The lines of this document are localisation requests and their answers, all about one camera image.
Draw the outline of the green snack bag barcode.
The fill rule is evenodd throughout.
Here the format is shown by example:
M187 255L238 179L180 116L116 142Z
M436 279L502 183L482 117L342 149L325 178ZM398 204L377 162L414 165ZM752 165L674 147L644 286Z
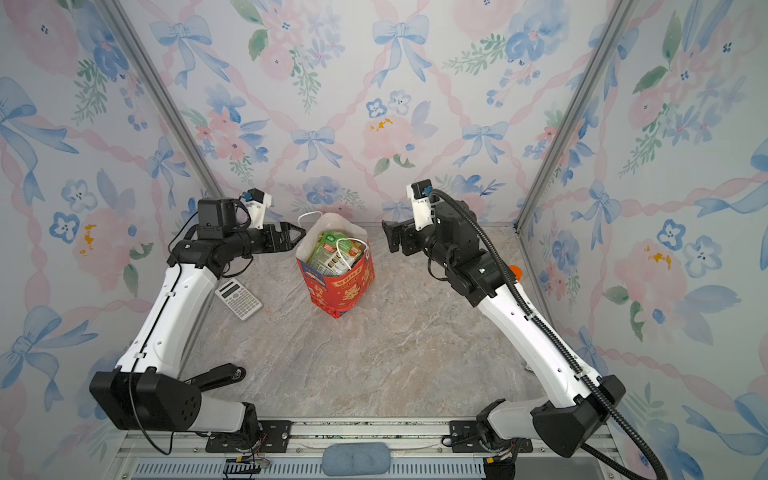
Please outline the green snack bag barcode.
M340 277L349 272L365 252L365 245L341 231L324 232L307 265L326 277Z

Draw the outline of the red paper gift bag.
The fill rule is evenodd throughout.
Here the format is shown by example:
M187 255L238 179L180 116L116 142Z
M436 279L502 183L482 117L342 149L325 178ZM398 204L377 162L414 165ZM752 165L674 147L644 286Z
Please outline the red paper gift bag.
M296 261L312 302L334 318L352 309L375 279L368 233L336 213L313 211L299 216L299 225L308 228L296 250ZM307 265L319 237L327 231L341 231L364 243L366 249L354 267L340 277L326 277Z

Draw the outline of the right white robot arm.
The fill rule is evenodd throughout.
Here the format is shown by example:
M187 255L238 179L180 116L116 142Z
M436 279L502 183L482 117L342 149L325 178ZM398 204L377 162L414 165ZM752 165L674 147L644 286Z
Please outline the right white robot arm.
M423 198L416 210L410 220L382 221L390 252L422 253L428 266L443 268L441 282L504 334L545 393L530 401L490 403L476 416L476 440L495 454L514 449L522 439L537 439L561 457L584 451L606 461L589 441L619 416L617 406L626 392L621 381L587 365L549 326L465 203Z

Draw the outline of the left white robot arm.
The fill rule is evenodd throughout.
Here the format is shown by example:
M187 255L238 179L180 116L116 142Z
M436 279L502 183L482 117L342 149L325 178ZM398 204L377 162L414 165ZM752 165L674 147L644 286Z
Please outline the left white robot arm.
M254 444L262 437L254 406L213 398L182 381L182 363L227 265L289 252L306 232L288 222L222 239L199 239L197 232L191 228L172 247L160 292L139 333L111 370L94 374L89 392L119 430L232 434Z

